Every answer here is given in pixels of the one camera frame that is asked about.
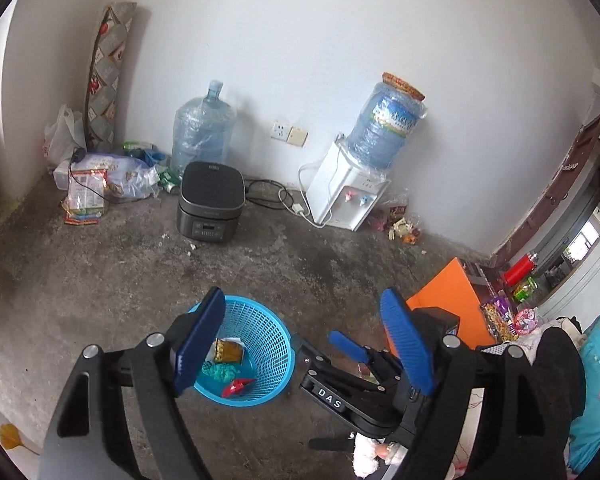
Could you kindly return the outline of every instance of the pink round package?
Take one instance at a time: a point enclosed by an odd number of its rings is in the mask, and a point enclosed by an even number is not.
[[[528,335],[538,326],[538,318],[534,308],[523,308],[516,314],[513,324],[516,327],[518,335]]]

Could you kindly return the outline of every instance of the teal cloth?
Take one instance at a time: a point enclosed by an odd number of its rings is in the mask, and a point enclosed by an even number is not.
[[[584,413],[571,423],[569,466],[580,474],[600,449],[600,316],[585,331],[580,349],[586,396]]]
[[[219,383],[228,384],[235,379],[238,374],[238,368],[226,363],[205,361],[202,363],[202,373]]]

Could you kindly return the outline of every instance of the wooden door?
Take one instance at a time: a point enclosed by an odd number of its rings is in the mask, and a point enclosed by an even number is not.
[[[558,207],[558,204],[567,198],[571,186],[573,186],[573,183],[582,171],[585,162],[589,160],[599,136],[600,115],[586,126],[580,128],[569,153],[567,153],[564,162],[554,175],[549,186],[544,190],[540,200],[536,203],[525,221],[513,231],[491,258],[490,263],[492,267],[501,267],[512,259],[531,240],[531,237],[538,232],[540,226],[547,221],[551,213]]]

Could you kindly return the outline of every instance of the teal pillow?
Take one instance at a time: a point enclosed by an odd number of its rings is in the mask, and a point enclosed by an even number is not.
[[[571,423],[569,466],[580,474],[600,449],[600,316],[585,331],[580,349],[587,393],[582,416]]]

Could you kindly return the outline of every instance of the metal screw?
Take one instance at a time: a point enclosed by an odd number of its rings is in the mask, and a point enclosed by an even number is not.
[[[92,357],[96,357],[100,353],[100,348],[98,345],[89,345],[85,347],[82,351],[82,357],[85,359],[91,359]]]
[[[460,346],[460,340],[453,334],[447,334],[442,338],[442,344],[447,348],[458,348]]]
[[[160,346],[162,343],[164,343],[164,334],[161,334],[160,332],[155,332],[146,339],[147,346],[150,346],[151,348]]]
[[[522,348],[520,348],[517,345],[511,345],[509,348],[507,348],[507,352],[509,352],[509,355],[513,358],[516,359],[520,359],[525,353],[522,351]]]

